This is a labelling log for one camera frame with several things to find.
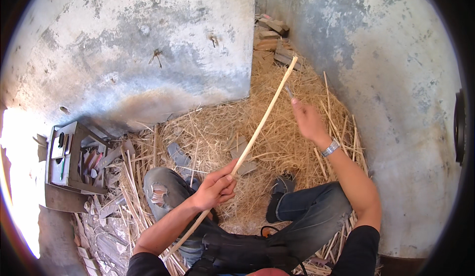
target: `metal watch band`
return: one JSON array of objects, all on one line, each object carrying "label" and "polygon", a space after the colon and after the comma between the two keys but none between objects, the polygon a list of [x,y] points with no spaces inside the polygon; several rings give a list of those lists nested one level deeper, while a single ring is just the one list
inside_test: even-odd
[{"label": "metal watch band", "polygon": [[338,147],[340,147],[340,143],[338,143],[338,141],[336,141],[336,139],[333,138],[333,141],[330,144],[330,146],[327,149],[325,149],[324,151],[322,151],[322,155],[324,157],[327,157],[330,154],[332,154]]}]

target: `knee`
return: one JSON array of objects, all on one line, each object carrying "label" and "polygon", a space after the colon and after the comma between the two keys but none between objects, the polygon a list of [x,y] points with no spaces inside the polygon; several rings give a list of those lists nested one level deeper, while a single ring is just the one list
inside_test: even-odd
[{"label": "knee", "polygon": [[151,169],[143,178],[143,191],[154,204],[163,204],[163,197],[171,191],[182,187],[183,179],[165,167]]},{"label": "knee", "polygon": [[334,206],[340,208],[344,212],[352,211],[350,201],[348,201],[348,198],[338,181],[328,183],[327,193]]}]

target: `white wall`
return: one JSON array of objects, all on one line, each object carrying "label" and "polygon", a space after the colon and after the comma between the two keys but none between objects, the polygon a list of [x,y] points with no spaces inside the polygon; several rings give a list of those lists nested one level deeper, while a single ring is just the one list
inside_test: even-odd
[{"label": "white wall", "polygon": [[355,114],[383,218],[379,253],[426,257],[456,195],[454,50],[428,0],[268,0]]},{"label": "white wall", "polygon": [[[254,0],[34,0],[6,54],[2,100],[36,114],[46,135],[76,119],[121,135],[240,99],[253,20]],[[149,64],[155,49],[162,68]]]}]

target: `dry straw pile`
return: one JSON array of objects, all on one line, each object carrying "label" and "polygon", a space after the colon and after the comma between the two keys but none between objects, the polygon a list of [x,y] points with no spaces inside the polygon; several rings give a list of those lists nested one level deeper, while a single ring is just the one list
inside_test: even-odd
[{"label": "dry straw pile", "polygon": [[[272,55],[272,52],[255,51],[249,98],[228,104],[198,107],[163,125],[128,135],[137,154],[130,158],[125,156],[131,162],[126,161],[122,165],[121,189],[130,196],[129,208],[135,209],[125,215],[128,219],[138,220],[131,227],[132,241],[135,242],[139,233],[153,221],[153,216],[148,215],[150,210],[140,188],[145,173],[153,166],[180,170],[166,153],[168,144],[177,142],[180,145],[183,152],[192,159],[190,169],[194,176],[202,180],[206,173],[231,161],[229,146],[233,139],[239,136],[245,136],[247,140],[251,138],[286,71],[286,67],[274,63]],[[299,61],[303,62],[302,71],[293,71],[288,78],[295,97],[317,108],[331,135],[339,139],[344,151],[367,173],[359,137],[355,137],[358,133],[354,117],[328,91],[326,77],[319,77],[303,58],[300,57]],[[237,176],[236,196],[217,207],[220,226],[228,232],[257,235],[262,226],[269,224],[265,220],[265,212],[270,190],[276,177],[285,170],[296,172],[296,190],[336,180],[327,160],[316,154],[314,145],[300,134],[285,90],[281,92],[251,155],[258,165],[257,170],[245,176]],[[316,253],[316,257],[335,263],[355,222],[353,213],[341,231]],[[286,225],[288,222],[273,224],[278,229]],[[179,255],[170,260],[167,266],[171,273],[180,275],[186,267],[176,261],[180,261]],[[329,267],[319,266],[314,262],[305,263],[309,274],[331,273]],[[300,267],[295,272],[301,273]]]}]

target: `green object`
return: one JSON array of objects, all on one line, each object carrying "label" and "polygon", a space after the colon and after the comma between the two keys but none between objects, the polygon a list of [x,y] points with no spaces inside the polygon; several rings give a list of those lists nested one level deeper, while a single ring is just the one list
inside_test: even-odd
[{"label": "green object", "polygon": [[61,175],[59,176],[59,180],[63,180],[65,158],[63,158],[62,162],[63,162],[63,165],[61,166]]}]

